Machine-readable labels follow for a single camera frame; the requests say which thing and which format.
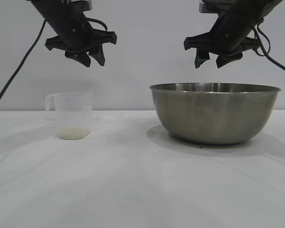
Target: metal mixing bowl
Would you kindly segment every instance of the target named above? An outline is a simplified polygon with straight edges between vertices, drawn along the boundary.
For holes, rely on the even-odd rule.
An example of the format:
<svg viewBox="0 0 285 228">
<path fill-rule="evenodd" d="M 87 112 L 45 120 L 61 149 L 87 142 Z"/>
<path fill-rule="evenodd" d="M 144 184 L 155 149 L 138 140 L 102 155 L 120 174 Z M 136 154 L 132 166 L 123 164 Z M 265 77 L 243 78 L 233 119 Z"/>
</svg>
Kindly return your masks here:
<svg viewBox="0 0 285 228">
<path fill-rule="evenodd" d="M 152 85 L 162 125 L 172 135 L 206 144 L 234 144 L 266 125 L 280 88 L 224 83 Z"/>
</svg>

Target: white tablecloth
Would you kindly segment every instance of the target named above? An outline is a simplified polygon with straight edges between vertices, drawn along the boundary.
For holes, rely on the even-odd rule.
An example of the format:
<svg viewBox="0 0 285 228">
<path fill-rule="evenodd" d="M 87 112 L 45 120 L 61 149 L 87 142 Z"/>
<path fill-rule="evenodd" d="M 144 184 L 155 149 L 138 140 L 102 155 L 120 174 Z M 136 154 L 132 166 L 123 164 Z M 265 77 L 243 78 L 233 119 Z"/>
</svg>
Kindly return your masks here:
<svg viewBox="0 0 285 228">
<path fill-rule="evenodd" d="M 154 111 L 94 112 L 80 141 L 53 122 L 0 112 L 0 228 L 285 228 L 285 111 L 223 147 L 172 139 Z"/>
</svg>

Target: white wall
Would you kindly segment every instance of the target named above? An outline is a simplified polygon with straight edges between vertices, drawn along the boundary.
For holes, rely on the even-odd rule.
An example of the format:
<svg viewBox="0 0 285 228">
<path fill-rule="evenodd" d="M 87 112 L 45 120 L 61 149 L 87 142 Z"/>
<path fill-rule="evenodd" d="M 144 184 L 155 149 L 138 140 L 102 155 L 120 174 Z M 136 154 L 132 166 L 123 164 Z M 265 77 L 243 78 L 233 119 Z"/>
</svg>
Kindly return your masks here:
<svg viewBox="0 0 285 228">
<path fill-rule="evenodd" d="M 42 110 L 50 93 L 93 91 L 96 109 L 153 109 L 149 85 L 172 82 L 231 82 L 282 88 L 276 108 L 285 109 L 285 72 L 246 52 L 241 61 L 216 69 L 215 57 L 194 68 L 195 50 L 185 51 L 187 36 L 207 32 L 216 15 L 200 14 L 198 0 L 94 0 L 87 16 L 116 31 L 118 44 L 106 44 L 105 67 L 91 68 L 48 51 L 47 26 L 6 95 L 0 110 Z M 0 0 L 0 90 L 30 47 L 42 17 L 25 0 Z M 272 41 L 271 55 L 285 64 L 285 0 L 262 26 Z"/>
</svg>

